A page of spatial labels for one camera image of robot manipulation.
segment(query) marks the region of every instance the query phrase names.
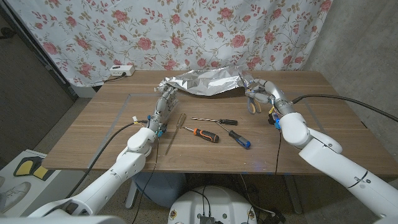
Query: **aluminum foil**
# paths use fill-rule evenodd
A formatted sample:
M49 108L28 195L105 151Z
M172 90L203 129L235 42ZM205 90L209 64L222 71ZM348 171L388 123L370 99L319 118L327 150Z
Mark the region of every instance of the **aluminum foil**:
M166 77L155 91L163 91L173 86L183 91L201 96L212 96L237 87L242 87L242 79L248 84L253 77L242 67L225 67L213 70L191 70L176 77Z

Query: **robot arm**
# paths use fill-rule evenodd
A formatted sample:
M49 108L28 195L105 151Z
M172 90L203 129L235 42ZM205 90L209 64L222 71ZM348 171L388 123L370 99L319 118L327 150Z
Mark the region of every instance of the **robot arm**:
M261 103L271 103L283 116L279 125L284 139L302 149L299 155L311 166L346 187L377 216L398 215L398 190L365 168L341 155L342 147L331 137L308 128L282 91L272 82L254 80L246 95Z
M80 194L43 205L29 216L96 215L124 181L144 168L146 157L152 150L151 144L165 131L169 115L178 102L175 99L176 92L177 89L172 87L164 92L157 101L147 127L129 138L126 148L109 170Z

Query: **black screwdriver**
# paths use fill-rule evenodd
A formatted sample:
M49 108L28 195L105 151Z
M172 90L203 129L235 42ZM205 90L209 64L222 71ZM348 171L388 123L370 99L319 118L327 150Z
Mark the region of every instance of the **black screwdriver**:
M211 133L209 131L204 131L204 130L201 130L198 128L195 128L195 129L190 129L187 127L183 127L183 128L185 128L188 131L193 132L193 135L199 136L203 139L206 139L207 141L218 143L219 137L215 133Z
M241 146L243 146L245 149L249 149L250 147L250 142L245 139L244 137L236 134L234 131L232 130L228 130L226 128L224 128L225 131L228 132L228 135L231 136L232 138L234 138Z
M219 122L220 124L238 125L238 121L230 120L230 119L219 119L219 120L203 119L203 118L191 118L191 119L195 119L195 120L199 120L199 121L216 121L216 122Z

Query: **wooden table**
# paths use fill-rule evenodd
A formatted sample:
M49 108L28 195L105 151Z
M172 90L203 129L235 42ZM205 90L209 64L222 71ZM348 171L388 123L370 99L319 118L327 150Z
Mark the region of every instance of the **wooden table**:
M105 84L43 161L48 169L84 170L96 151L119 128L132 122L132 117L146 119L154 111L160 93L154 92L163 77L183 72L135 72L132 77ZM334 94L336 91L319 72L251 72L255 78L271 80L287 98L303 94ZM270 105L262 105L263 113L251 115L246 109L243 88L204 97L184 91L177 94L179 104L174 109L167 132L159 141L156 171L213 173L275 173L279 132L268 124ZM359 118L341 100L308 98L295 109L303 115L308 127L322 131L343 146L343 155L377 175L397 175L398 163L383 148ZM165 156L165 150L175 131L181 113L187 114L184 126L200 128L219 134L218 144L205 141L181 129ZM221 127L211 122L194 121L191 117L236 119L238 126L228 126L241 134L252 146L245 150ZM120 132L102 153L94 169L110 168L116 156L126 147L127 140L140 125ZM282 140L278 174L320 174L308 165L299 151ZM147 157L144 171L154 168L156 146Z

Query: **power strip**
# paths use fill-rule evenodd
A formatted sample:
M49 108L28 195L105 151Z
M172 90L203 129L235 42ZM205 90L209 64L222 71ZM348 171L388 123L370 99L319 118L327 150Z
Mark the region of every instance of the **power strip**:
M121 76L123 72L126 72L126 76L132 76L136 70L132 65L113 65L109 71L112 76Z

